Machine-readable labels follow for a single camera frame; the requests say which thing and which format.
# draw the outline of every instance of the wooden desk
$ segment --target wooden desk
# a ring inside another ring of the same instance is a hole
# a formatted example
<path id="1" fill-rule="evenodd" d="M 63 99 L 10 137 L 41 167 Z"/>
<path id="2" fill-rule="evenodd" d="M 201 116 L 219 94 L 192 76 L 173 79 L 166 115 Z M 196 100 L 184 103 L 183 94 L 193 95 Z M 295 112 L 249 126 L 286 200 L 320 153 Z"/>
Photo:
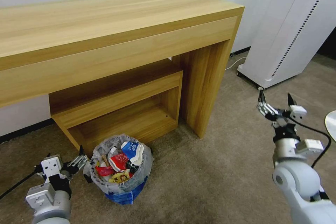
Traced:
<path id="1" fill-rule="evenodd" d="M 0 106 L 168 57 L 199 137 L 244 7 L 221 0 L 71 0 L 0 9 Z"/>

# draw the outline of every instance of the black cable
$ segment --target black cable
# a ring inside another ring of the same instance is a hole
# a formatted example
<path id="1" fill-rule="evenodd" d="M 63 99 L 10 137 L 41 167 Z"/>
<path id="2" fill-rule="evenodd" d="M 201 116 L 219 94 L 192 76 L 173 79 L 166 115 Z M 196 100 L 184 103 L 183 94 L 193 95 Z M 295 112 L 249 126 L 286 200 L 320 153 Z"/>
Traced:
<path id="1" fill-rule="evenodd" d="M 0 196 L 0 200 L 5 197 L 7 194 L 9 194 L 11 191 L 13 191 L 16 187 L 18 187 L 19 185 L 21 185 L 23 182 L 25 182 L 27 179 L 29 179 L 30 177 L 32 177 L 34 174 L 36 173 L 36 171 L 33 171 L 32 173 L 30 173 L 28 176 L 26 176 L 25 178 L 21 179 L 19 182 L 17 182 L 15 185 L 13 185 L 11 188 L 9 188 L 7 191 L 5 191 L 3 194 L 1 194 Z"/>
<path id="2" fill-rule="evenodd" d="M 315 165 L 316 165 L 316 163 L 321 159 L 321 157 L 322 157 L 322 156 L 327 152 L 327 150 L 329 149 L 329 147 L 330 147 L 330 145 L 331 145 L 331 142 L 332 142 L 331 137 L 330 137 L 328 134 L 324 133 L 323 131 L 319 131 L 319 130 L 317 130 L 317 129 L 314 129 L 314 128 L 311 128 L 311 127 L 309 127 L 309 126 L 306 126 L 306 125 L 304 125 L 304 124 L 302 124 L 302 123 L 299 123 L 299 122 L 295 121 L 295 120 L 292 119 L 292 118 L 289 118 L 289 119 L 292 120 L 293 122 L 295 122 L 296 124 L 298 124 L 298 125 L 304 127 L 304 128 L 307 128 L 307 129 L 309 129 L 309 130 L 312 130 L 312 131 L 315 131 L 315 132 L 317 132 L 317 133 L 320 133 L 320 134 L 322 134 L 322 135 L 324 135 L 324 136 L 326 136 L 326 137 L 328 138 L 328 144 L 327 144 L 327 146 L 324 148 L 324 150 L 321 152 L 321 154 L 317 157 L 317 159 L 315 159 L 315 161 L 314 161 L 313 164 L 311 165 L 311 167 L 314 168 Z"/>
<path id="3" fill-rule="evenodd" d="M 9 188 L 7 191 L 5 191 L 3 194 L 1 194 L 0 200 L 2 200 L 3 197 L 5 197 L 7 194 L 9 194 L 11 191 L 13 191 L 16 187 L 18 187 L 19 185 L 21 185 L 27 179 L 31 178 L 34 174 L 36 174 L 37 172 L 41 172 L 41 171 L 39 171 L 38 168 L 35 166 L 35 169 L 34 169 L 34 171 L 32 173 L 30 173 L 29 175 L 27 175 L 26 177 L 24 177 L 23 179 L 21 179 L 19 182 L 17 182 L 11 188 Z"/>

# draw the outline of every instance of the white round table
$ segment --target white round table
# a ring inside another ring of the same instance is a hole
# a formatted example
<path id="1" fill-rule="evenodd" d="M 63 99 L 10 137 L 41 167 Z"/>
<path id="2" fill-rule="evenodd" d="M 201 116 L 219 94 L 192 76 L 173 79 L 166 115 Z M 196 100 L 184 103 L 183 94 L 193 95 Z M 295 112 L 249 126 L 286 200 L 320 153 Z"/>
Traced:
<path id="1" fill-rule="evenodd" d="M 336 110 L 326 115 L 324 123 L 329 135 L 336 142 Z"/>

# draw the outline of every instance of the white power cord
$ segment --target white power cord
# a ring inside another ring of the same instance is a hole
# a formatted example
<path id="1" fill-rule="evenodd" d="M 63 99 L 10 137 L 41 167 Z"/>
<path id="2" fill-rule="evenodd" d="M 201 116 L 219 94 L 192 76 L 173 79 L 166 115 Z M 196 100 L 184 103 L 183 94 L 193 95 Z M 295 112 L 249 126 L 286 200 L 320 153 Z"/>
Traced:
<path id="1" fill-rule="evenodd" d="M 230 69 L 231 67 L 233 67 L 234 66 L 234 64 L 236 64 L 238 61 L 240 61 L 241 59 L 244 59 L 244 58 L 246 58 L 246 57 L 242 57 L 242 58 L 240 58 L 240 59 L 238 59 L 235 63 L 233 63 L 230 67 L 228 67 L 228 68 L 225 68 L 225 70 L 228 70 L 228 69 Z"/>

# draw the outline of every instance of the robotic arm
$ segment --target robotic arm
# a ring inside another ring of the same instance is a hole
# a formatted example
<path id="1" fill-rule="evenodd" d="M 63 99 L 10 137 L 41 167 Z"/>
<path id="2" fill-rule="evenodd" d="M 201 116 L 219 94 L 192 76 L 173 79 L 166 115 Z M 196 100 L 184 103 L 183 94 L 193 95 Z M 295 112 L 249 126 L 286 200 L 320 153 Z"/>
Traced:
<path id="1" fill-rule="evenodd" d="M 273 181 L 289 203 L 294 224 L 336 224 L 336 206 L 322 188 L 317 172 L 307 164 L 306 157 L 321 153 L 323 146 L 318 140 L 297 136 L 296 124 L 307 112 L 290 94 L 288 105 L 288 110 L 275 109 L 260 91 L 257 108 L 275 130 Z"/>
<path id="2" fill-rule="evenodd" d="M 45 179 L 41 185 L 29 189 L 26 201 L 35 210 L 33 224 L 70 224 L 70 180 L 87 162 L 81 148 L 72 162 L 63 163 L 59 155 L 45 158 L 35 167 Z"/>

